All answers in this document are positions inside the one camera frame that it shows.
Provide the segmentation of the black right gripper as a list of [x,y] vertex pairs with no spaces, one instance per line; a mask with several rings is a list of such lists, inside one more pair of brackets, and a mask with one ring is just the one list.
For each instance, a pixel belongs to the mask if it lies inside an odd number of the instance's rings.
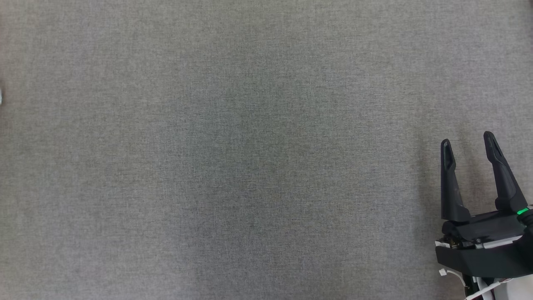
[[445,220],[442,224],[442,247],[476,249],[485,243],[520,237],[526,228],[518,221],[516,213],[528,209],[527,200],[495,135],[485,131],[483,138],[487,159],[493,167],[497,211],[472,215],[464,207],[451,142],[444,139],[441,142],[441,219]]

